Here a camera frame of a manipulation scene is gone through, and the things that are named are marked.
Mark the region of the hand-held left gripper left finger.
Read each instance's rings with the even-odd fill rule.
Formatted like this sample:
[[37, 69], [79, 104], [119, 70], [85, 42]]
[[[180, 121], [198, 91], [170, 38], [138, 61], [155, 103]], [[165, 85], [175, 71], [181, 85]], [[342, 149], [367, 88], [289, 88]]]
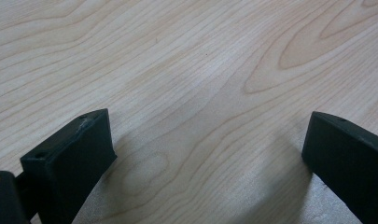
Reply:
[[21, 157], [43, 224], [71, 224], [117, 158], [107, 109], [81, 115]]

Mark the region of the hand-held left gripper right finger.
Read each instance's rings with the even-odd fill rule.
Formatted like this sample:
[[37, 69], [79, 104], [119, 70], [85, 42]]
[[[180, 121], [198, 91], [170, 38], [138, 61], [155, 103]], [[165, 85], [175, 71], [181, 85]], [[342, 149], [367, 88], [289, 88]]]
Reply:
[[378, 135], [313, 112], [301, 157], [363, 224], [378, 224]]

